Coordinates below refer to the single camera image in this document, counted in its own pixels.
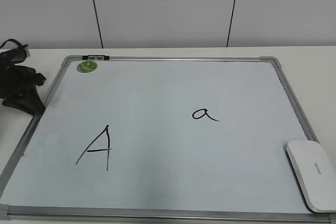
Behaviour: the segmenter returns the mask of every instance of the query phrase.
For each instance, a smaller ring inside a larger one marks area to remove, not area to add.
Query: black marker writing
[[[108,141],[108,147],[107,149],[97,149],[97,150],[89,150],[90,146],[104,133],[106,132],[107,135],[107,141]],[[80,161],[80,159],[83,157],[85,152],[103,152],[103,151],[107,151],[107,163],[106,163],[106,170],[109,170],[109,158],[110,158],[110,150],[112,150],[112,148],[110,148],[110,134],[109,134],[109,126],[106,125],[105,129],[88,145],[88,147],[86,147],[86,149],[82,152],[82,154],[79,156],[76,164],[78,164],[78,162]]]
[[[199,117],[196,117],[195,114],[196,114],[197,112],[201,112],[201,111],[203,111],[203,114],[202,114],[201,116],[199,116]],[[208,110],[207,110],[207,109],[196,110],[196,111],[193,113],[193,116],[192,116],[192,117],[193,117],[193,119],[200,119],[200,118],[204,117],[205,115],[206,115],[208,118],[210,118],[211,120],[214,120],[214,121],[216,121],[216,122],[219,122],[219,120],[213,119],[211,116],[209,116],[209,114],[208,114]]]

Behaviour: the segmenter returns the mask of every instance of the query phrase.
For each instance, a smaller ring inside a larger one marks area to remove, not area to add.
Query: tabletop
[[[336,47],[250,47],[250,48],[152,48],[152,49],[31,49],[23,65],[34,67],[47,81],[38,92],[43,100],[60,64],[67,55],[119,57],[260,57],[278,58],[319,142],[336,166]],[[22,136],[31,116],[0,106],[0,171]]]

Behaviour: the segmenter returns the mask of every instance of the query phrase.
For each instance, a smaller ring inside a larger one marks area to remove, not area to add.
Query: whiteboard eraser
[[[287,153],[304,199],[314,212],[336,212],[336,173],[323,150],[314,141],[289,141]]]

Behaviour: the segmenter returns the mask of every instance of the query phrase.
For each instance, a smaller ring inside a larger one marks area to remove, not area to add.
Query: white wall
[[[99,47],[92,0],[0,0],[0,42],[31,48]]]
[[[234,0],[96,0],[105,47],[222,47]],[[336,45],[334,0],[236,0],[229,46]],[[0,0],[0,42],[98,48],[92,0]]]
[[[104,46],[222,47],[233,0],[96,0]]]
[[[335,0],[236,0],[231,47],[331,45]]]

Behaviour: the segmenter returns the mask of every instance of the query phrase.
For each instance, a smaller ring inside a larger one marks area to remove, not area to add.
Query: round magnet
[[[98,64],[93,60],[86,60],[77,65],[77,71],[80,73],[89,73],[94,71]]]

